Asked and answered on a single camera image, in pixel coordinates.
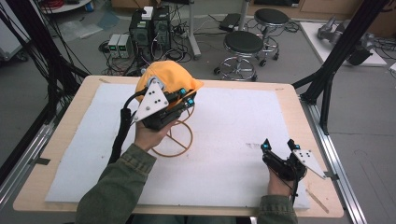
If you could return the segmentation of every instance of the hand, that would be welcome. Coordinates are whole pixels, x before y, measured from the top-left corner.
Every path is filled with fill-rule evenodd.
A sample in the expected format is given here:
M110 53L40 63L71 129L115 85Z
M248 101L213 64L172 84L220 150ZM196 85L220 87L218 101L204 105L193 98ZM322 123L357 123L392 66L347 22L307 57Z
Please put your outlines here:
M274 171L270 171L270 181L268 182L268 195L283 195L290 196L291 188L293 188L293 181L286 181L280 179Z
M172 121L159 131L151 130L145 127L142 121L136 123L136 132L134 134L134 144L145 151L158 146L166 134L169 132L176 121Z

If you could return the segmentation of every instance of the metal rail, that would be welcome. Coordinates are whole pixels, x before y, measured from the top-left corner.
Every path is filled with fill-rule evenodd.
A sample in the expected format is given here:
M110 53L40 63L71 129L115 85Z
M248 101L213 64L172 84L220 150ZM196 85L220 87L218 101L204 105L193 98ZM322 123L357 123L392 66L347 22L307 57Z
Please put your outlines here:
M327 162L329 163L332 172L335 175L338 175L338 179L334 181L341 193L341 196L343 197L351 221L356 224L367 223L366 218L361 211L361 206L359 205L358 199L356 198L355 193L353 192L353 189L347 179L347 174L340 161L340 158L338 157L337 151L335 150L334 144L332 143L332 139L329 135L323 132L322 128L320 127L320 112L318 110L318 107L316 105L306 106L318 132L318 138L321 141L321 145L323 147L323 152L326 155Z

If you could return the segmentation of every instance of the black metal frame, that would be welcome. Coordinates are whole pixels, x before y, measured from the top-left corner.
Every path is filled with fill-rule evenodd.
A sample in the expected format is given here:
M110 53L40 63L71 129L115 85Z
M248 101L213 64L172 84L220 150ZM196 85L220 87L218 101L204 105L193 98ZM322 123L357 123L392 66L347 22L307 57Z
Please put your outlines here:
M361 37L388 1L389 0L364 0L343 35L335 44L329 57L319 70L292 84L294 89L297 89L312 82L308 90L301 94L301 100L306 101L310 105L315 105L318 97L323 92L319 124L326 134L329 134L328 117L332 93L332 80L344 60L353 52Z
M76 77L72 73L79 77L87 77L89 75L85 71L68 62L62 56L61 52L53 42L50 32L37 15L34 6L29 0L6 0L6 2L22 24L26 33L30 36L32 44L46 61L48 71L45 72L47 73L45 79L49 84L49 102L24 135L22 140L8 156L5 163L0 167L0 186L6 180L7 176L23 155L26 148L28 148L41 126L45 123L49 123L56 116L57 104L59 103L60 97L62 97L62 95L74 95L77 92L80 84L76 81ZM31 58L36 58L30 44L24 41L13 27L12 22L7 17L7 14L1 10L0 20L2 20L10 32L16 36L23 49L26 50ZM35 62L35 65L37 66L37 69L40 70L40 64ZM61 92L58 88L58 82L62 84Z

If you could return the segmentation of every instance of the olive green sleeve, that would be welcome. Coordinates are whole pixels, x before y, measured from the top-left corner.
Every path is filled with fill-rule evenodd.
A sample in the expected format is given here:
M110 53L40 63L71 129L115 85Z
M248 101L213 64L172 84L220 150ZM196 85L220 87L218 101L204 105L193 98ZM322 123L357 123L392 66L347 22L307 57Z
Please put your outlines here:
M102 172L78 204L76 224L125 223L134 210L156 159L131 145Z

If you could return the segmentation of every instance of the wooden table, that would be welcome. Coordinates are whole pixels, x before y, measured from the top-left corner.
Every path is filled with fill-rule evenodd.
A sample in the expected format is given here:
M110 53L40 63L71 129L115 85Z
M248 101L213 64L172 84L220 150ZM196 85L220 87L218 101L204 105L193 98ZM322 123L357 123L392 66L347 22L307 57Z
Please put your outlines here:
M72 141L74 133L99 85L101 83L135 84L137 80L138 77L90 76L85 78L73 102L68 107L59 126L41 155L42 158L50 159L50 163L48 165L37 164L35 166L14 202L15 210L35 212L76 211L77 203L45 202L47 192L55 177L59 162ZM205 83L205 87L212 88L274 91L282 109L290 138L301 146L304 146L304 148L311 149L318 159L322 170L327 170L319 152L317 142L297 97L297 93L290 84L215 80L203 80L203 82ZM344 214L344 210L330 178L322 180L313 172L308 171L303 181L306 186L311 208L308 210L296 211L297 216L341 217ZM142 214L181 214L197 216L255 216L257 214L257 208L138 205L134 212Z

